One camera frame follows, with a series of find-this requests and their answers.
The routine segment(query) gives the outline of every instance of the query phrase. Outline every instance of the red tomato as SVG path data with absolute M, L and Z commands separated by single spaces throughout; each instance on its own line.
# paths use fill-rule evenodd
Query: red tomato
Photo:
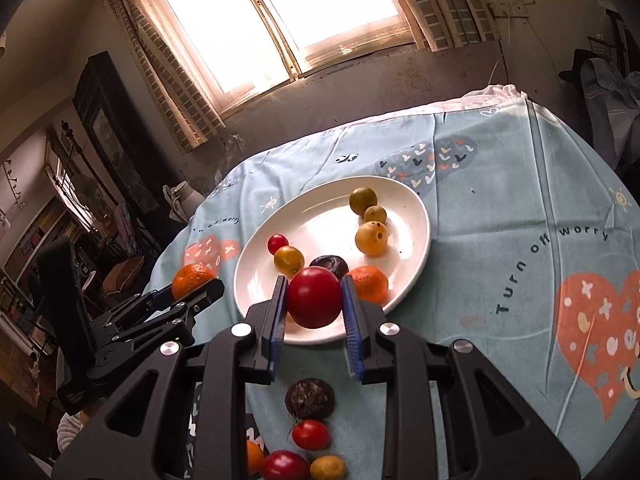
M 289 240 L 285 235 L 273 235 L 267 242 L 267 249 L 271 254 L 275 254 L 279 248 L 285 245 L 289 245 Z
M 307 451 L 318 451 L 331 443 L 329 430 L 317 420 L 302 420 L 297 423 L 291 432 L 291 437 L 298 447 Z
M 309 464 L 292 451 L 274 451 L 260 464 L 260 475 L 264 480 L 306 480 Z
M 307 267 L 289 283 L 285 302 L 293 321 L 300 326 L 327 326 L 342 310 L 340 281 L 324 267 Z

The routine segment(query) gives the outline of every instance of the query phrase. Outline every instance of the power outlet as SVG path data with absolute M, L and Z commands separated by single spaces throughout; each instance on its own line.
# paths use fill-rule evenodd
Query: power outlet
M 528 18 L 529 11 L 524 0 L 498 0 L 489 4 L 494 18 Z

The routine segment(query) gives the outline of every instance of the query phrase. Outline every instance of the light blue tablecloth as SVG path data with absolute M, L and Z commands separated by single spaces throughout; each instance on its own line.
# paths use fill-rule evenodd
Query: light blue tablecloth
M 475 342 L 586 474 L 633 407 L 620 371 L 636 362 L 640 211 L 575 132 L 527 100 L 351 124 L 254 155 L 162 254 L 148 289 L 189 262 L 215 268 L 226 295 L 194 329 L 209 340 L 239 320 L 234 269 L 258 226 L 301 192 L 359 174 L 411 186 L 433 225 L 425 269 L 390 318 L 432 342 Z M 268 448 L 296 449 L 284 393 L 309 376 L 336 391 L 328 452 L 350 478 L 378 478 L 385 389 L 350 379 L 341 342 L 286 346 L 275 384 L 248 387 Z

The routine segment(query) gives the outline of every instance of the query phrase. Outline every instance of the oval plate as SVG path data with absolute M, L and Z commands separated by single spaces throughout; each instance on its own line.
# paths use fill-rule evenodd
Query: oval plate
M 389 247 L 382 258 L 369 258 L 355 244 L 362 222 L 349 208 L 349 195 L 370 187 L 385 208 Z M 305 265 L 318 256 L 336 254 L 350 269 L 375 265 L 389 278 L 389 296 L 383 307 L 390 312 L 420 276 L 431 245 L 431 223 L 422 200 L 412 189 L 381 176 L 352 176 L 322 184 L 297 197 L 271 215 L 249 239 L 240 254 L 234 275 L 236 307 L 246 316 L 254 303 L 268 300 L 279 275 L 267 241 L 283 234 L 305 257 Z M 343 338 L 342 314 L 328 326 L 309 330 L 289 321 L 285 343 L 315 345 Z

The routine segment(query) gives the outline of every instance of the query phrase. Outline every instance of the orange heart pattern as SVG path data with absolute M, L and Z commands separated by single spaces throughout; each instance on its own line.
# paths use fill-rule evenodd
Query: orange heart pattern
M 199 242 L 187 247 L 184 251 L 182 264 L 203 264 L 213 270 L 218 276 L 220 263 L 238 256 L 240 244 L 237 240 L 220 240 L 214 235 L 208 235 Z
M 592 272 L 568 277 L 556 297 L 556 319 L 562 354 L 598 397 L 606 422 L 624 391 L 620 370 L 636 362 L 640 271 L 628 275 L 620 294 Z

